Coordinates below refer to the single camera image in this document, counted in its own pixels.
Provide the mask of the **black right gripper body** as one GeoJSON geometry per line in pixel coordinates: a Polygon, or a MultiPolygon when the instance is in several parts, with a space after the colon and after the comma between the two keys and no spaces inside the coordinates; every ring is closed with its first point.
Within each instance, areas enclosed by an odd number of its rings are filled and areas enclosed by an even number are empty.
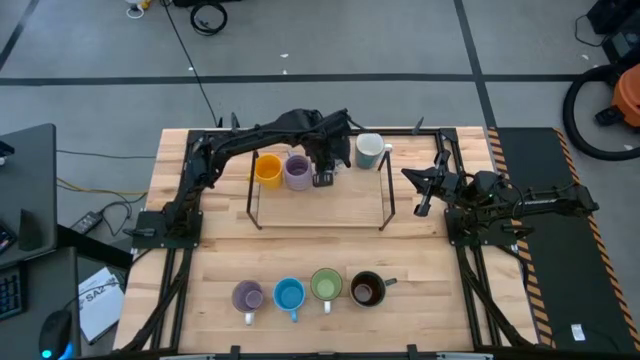
{"type": "Polygon", "coordinates": [[[447,163],[451,152],[443,150],[439,152],[435,159],[434,165],[435,177],[432,178],[432,185],[429,194],[421,194],[422,199],[415,207],[414,214],[418,217],[426,217],[430,210],[430,201],[433,196],[452,204],[456,201],[456,189],[458,188],[460,176],[447,170],[447,163]]]}

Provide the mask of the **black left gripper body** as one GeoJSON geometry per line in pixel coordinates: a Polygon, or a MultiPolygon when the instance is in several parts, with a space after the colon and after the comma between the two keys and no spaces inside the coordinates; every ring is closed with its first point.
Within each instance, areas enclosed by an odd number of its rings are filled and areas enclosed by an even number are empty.
{"type": "Polygon", "coordinates": [[[351,128],[335,132],[314,130],[303,134],[303,148],[317,173],[333,172],[337,161],[347,168],[352,166],[351,135],[351,128]]]}

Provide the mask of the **ribbed purple mug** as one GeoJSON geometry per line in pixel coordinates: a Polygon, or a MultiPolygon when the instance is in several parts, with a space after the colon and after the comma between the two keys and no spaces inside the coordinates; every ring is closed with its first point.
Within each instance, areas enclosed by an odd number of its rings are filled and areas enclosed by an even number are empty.
{"type": "Polygon", "coordinates": [[[312,186],[312,170],[309,160],[299,154],[290,153],[284,163],[284,178],[289,189],[304,191],[312,186]]]}

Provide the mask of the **green white striped mug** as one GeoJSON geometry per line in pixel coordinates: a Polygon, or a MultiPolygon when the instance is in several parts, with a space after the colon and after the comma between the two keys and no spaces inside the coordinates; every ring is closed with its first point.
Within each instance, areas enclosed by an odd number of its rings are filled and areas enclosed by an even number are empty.
{"type": "Polygon", "coordinates": [[[324,313],[331,313],[332,301],[341,293],[343,280],[341,275],[332,268],[321,268],[311,278],[313,295],[323,302],[324,313]]]}

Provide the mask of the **teal brown glazed mug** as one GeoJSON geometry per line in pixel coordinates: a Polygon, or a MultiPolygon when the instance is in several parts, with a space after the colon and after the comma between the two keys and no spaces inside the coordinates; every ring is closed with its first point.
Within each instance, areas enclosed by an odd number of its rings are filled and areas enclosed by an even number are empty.
{"type": "Polygon", "coordinates": [[[397,282],[396,278],[385,280],[375,272],[362,271],[351,280],[349,293],[358,306],[372,308],[384,301],[387,288],[397,282]]]}

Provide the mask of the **light blue faceted mug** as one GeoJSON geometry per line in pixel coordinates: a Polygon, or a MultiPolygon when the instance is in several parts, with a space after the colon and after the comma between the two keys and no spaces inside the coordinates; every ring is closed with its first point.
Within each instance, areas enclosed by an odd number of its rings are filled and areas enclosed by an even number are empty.
{"type": "Polygon", "coordinates": [[[281,279],[273,290],[275,305],[290,315],[291,321],[299,321],[298,309],[304,304],[306,291],[304,284],[296,278],[287,277],[281,279]]]}

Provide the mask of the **smooth lilac mug brown rim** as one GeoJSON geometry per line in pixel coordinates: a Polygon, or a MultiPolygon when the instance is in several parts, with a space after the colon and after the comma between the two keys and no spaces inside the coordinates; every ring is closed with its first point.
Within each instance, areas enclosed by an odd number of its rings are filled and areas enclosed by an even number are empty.
{"type": "Polygon", "coordinates": [[[254,280],[239,282],[232,292],[232,304],[244,314],[246,326],[252,326],[255,322],[256,311],[264,302],[262,286],[254,280]]]}

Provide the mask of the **teal mug white inside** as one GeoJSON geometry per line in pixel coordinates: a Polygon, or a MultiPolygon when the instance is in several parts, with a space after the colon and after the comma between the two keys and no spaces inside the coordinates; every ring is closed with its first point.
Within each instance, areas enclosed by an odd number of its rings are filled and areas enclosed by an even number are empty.
{"type": "Polygon", "coordinates": [[[378,133],[363,133],[357,136],[355,143],[355,161],[358,168],[372,169],[378,160],[393,146],[378,133]]]}

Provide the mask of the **yellow mug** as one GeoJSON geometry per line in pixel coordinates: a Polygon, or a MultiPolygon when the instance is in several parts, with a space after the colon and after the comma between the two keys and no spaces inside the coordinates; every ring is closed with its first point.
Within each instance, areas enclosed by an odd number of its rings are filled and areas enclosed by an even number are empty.
{"type": "Polygon", "coordinates": [[[259,155],[253,170],[254,181],[269,189],[277,189],[283,183],[283,162],[275,154],[259,155]]]}

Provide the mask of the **black power adapter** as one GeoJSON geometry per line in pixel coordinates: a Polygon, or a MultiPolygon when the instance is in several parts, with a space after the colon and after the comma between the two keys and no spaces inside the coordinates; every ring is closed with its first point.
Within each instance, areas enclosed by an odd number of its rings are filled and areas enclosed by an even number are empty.
{"type": "Polygon", "coordinates": [[[101,212],[89,211],[74,224],[72,224],[70,229],[79,234],[86,235],[93,229],[95,229],[103,221],[103,219],[104,217],[101,212]]]}

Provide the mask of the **white floor object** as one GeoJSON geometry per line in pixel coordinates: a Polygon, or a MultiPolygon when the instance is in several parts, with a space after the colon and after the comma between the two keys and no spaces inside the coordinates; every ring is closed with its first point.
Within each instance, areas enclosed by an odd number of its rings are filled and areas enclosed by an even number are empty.
{"type": "Polygon", "coordinates": [[[126,16],[130,19],[140,19],[145,15],[152,0],[125,0],[128,4],[126,16]]]}

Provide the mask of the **white paper booklet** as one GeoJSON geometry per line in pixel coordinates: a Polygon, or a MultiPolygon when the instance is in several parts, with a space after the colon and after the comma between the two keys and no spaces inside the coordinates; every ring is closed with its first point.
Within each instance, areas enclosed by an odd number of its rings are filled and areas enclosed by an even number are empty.
{"type": "Polygon", "coordinates": [[[124,290],[121,279],[103,267],[78,285],[80,327],[85,340],[95,343],[121,315],[124,290]]]}

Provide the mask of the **black keyboard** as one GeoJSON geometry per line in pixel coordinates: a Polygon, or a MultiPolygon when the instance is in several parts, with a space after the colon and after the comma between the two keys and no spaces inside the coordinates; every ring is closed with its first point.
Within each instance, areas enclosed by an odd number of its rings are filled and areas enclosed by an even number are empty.
{"type": "Polygon", "coordinates": [[[0,322],[27,310],[27,283],[27,267],[24,263],[0,269],[0,322]]]}

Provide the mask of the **wooden rack black metal frame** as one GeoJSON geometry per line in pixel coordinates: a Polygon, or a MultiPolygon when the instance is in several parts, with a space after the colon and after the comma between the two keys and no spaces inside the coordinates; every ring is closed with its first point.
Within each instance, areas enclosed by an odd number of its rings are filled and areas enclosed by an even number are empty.
{"type": "MultiPolygon", "coordinates": [[[[284,163],[289,154],[277,155],[284,163]]],[[[283,183],[269,189],[254,181],[258,153],[252,155],[248,175],[246,213],[262,230],[278,228],[373,228],[384,230],[396,214],[390,153],[385,152],[372,169],[342,168],[334,183],[294,191],[283,183]]]]}

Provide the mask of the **black aluminium table frame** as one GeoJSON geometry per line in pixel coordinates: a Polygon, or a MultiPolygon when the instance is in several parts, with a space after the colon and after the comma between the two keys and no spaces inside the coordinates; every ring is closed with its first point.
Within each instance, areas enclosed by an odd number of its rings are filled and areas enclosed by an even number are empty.
{"type": "Polygon", "coordinates": [[[178,341],[182,354],[222,360],[293,357],[298,360],[434,358],[465,352],[472,337],[488,340],[495,323],[480,302],[467,304],[455,249],[446,237],[444,206],[434,202],[425,218],[414,215],[419,198],[400,175],[404,167],[427,167],[440,139],[432,129],[414,134],[386,128],[393,146],[391,165],[396,212],[384,229],[270,228],[253,222],[246,206],[254,199],[248,175],[251,159],[241,155],[201,199],[201,242],[193,251],[186,293],[169,306],[160,340],[178,341]],[[321,267],[345,279],[363,270],[392,280],[383,303],[357,306],[342,294],[331,314],[307,299],[297,321],[273,304],[246,325],[231,303],[233,287],[252,279],[272,288],[284,277],[308,281],[321,267]]]}

